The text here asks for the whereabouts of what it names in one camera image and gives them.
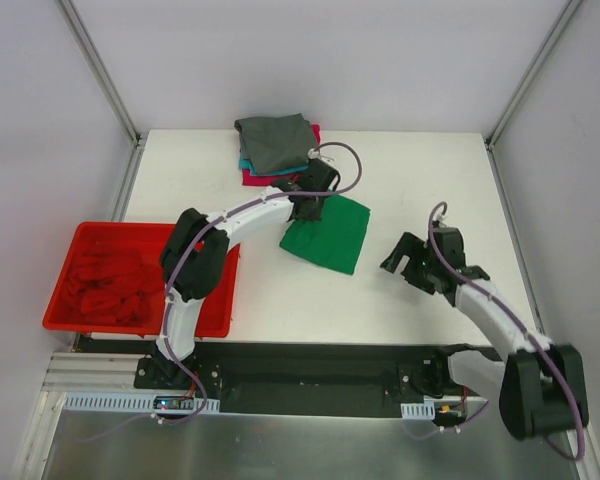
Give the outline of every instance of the stack of folded cloths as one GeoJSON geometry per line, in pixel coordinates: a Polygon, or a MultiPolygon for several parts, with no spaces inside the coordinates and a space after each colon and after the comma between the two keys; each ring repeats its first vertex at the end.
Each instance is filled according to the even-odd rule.
{"type": "Polygon", "coordinates": [[[294,177],[309,163],[308,152],[320,142],[320,126],[302,114],[287,117],[250,117],[236,120],[240,133],[242,184],[264,187],[274,180],[294,177]]]}
{"type": "Polygon", "coordinates": [[[94,245],[72,262],[62,298],[80,323],[137,325],[150,319],[150,299],[163,290],[161,268],[139,252],[94,245]]]}

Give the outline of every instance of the blue cloth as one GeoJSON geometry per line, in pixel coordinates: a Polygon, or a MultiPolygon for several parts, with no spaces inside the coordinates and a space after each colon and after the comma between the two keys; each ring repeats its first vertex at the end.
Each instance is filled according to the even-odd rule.
{"type": "Polygon", "coordinates": [[[286,175],[287,173],[295,173],[295,172],[301,172],[303,170],[306,170],[307,167],[309,165],[303,165],[301,167],[293,167],[293,168],[286,168],[284,170],[280,170],[278,172],[271,172],[271,173],[267,173],[266,175],[258,175],[255,171],[255,169],[253,168],[253,164],[251,163],[250,160],[247,160],[246,158],[242,158],[242,155],[240,155],[240,160],[238,161],[238,167],[240,167],[240,170],[245,170],[245,169],[249,169],[249,173],[251,173],[251,175],[255,176],[255,177],[271,177],[274,175],[286,175]]]}

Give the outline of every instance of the metal frame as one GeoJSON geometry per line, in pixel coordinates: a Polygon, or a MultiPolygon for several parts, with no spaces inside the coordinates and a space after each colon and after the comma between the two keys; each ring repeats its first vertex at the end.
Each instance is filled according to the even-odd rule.
{"type": "MultiPolygon", "coordinates": [[[[73,33],[74,39],[80,47],[85,61],[89,65],[94,77],[102,89],[103,95],[107,98],[118,121],[133,144],[133,151],[129,158],[127,169],[110,217],[112,221],[121,221],[124,218],[129,198],[133,190],[133,184],[138,172],[146,137],[143,137],[135,127],[135,124],[73,1],[55,0],[55,3],[73,33]]],[[[569,0],[565,4],[565,7],[548,32],[538,53],[533,58],[530,66],[508,102],[507,107],[498,119],[498,122],[486,141],[489,161],[492,166],[498,192],[502,199],[502,207],[513,240],[519,267],[525,283],[525,289],[527,290],[529,300],[533,306],[536,325],[540,331],[542,331],[541,318],[533,289],[531,288],[529,281],[524,256],[520,249],[515,219],[511,213],[506,189],[498,172],[492,152],[494,145],[501,138],[511,118],[520,107],[535,79],[542,71],[542,68],[546,64],[551,53],[557,47],[564,32],[574,20],[583,3],[584,0],[569,0]]],[[[133,387],[133,381],[137,362],[141,357],[142,355],[119,354],[54,354],[51,358],[47,376],[45,377],[35,406],[34,415],[25,437],[24,447],[18,457],[14,478],[41,478],[55,435],[62,406],[64,405],[66,392],[137,392],[133,387]]],[[[173,390],[169,392],[161,390],[144,390],[143,392],[161,394],[175,393],[173,390]]],[[[569,440],[573,446],[574,438],[572,435],[569,435],[569,440]]],[[[600,479],[600,461],[597,444],[592,432],[587,432],[586,441],[589,453],[587,457],[585,457],[585,460],[577,466],[577,470],[582,480],[597,480],[600,479]]]]}

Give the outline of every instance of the red cloth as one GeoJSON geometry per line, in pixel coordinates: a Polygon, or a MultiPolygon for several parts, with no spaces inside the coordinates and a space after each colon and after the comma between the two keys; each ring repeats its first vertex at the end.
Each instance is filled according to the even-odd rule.
{"type": "MultiPolygon", "coordinates": [[[[313,135],[316,141],[320,143],[320,125],[311,125],[313,135]]],[[[279,178],[294,178],[297,173],[287,173],[286,175],[255,176],[251,175],[249,169],[242,170],[242,184],[246,187],[268,187],[274,180],[279,178]]]]}
{"type": "Polygon", "coordinates": [[[151,316],[149,299],[162,289],[161,268],[139,252],[96,245],[74,259],[62,298],[84,323],[133,324],[151,316]]]}

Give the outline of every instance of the green cloth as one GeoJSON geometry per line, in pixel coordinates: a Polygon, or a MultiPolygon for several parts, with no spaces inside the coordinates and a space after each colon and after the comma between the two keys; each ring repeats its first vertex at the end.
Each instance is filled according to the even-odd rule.
{"type": "Polygon", "coordinates": [[[353,275],[367,233],[370,210],[340,195],[329,197],[322,220],[296,220],[280,247],[311,263],[353,275]]]}

